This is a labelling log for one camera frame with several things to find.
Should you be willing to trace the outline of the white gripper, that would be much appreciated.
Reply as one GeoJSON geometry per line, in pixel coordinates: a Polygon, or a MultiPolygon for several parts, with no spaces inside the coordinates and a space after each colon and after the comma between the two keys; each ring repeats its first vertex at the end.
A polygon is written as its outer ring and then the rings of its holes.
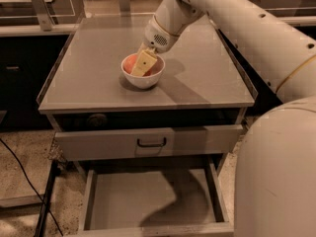
{"type": "Polygon", "coordinates": [[[152,17],[144,30],[143,43],[137,51],[137,58],[132,67],[131,75],[143,77],[155,65],[158,58],[155,50],[158,53],[169,51],[178,40],[178,36],[173,36],[166,32],[152,17]]]}

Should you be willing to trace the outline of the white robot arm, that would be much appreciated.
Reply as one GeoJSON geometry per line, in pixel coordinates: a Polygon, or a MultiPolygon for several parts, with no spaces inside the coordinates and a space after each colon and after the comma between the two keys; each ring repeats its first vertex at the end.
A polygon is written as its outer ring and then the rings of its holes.
{"type": "Polygon", "coordinates": [[[168,51],[207,15],[280,99],[246,133],[235,174],[234,237],[316,237],[316,44],[248,0],[163,0],[143,48],[168,51]]]}

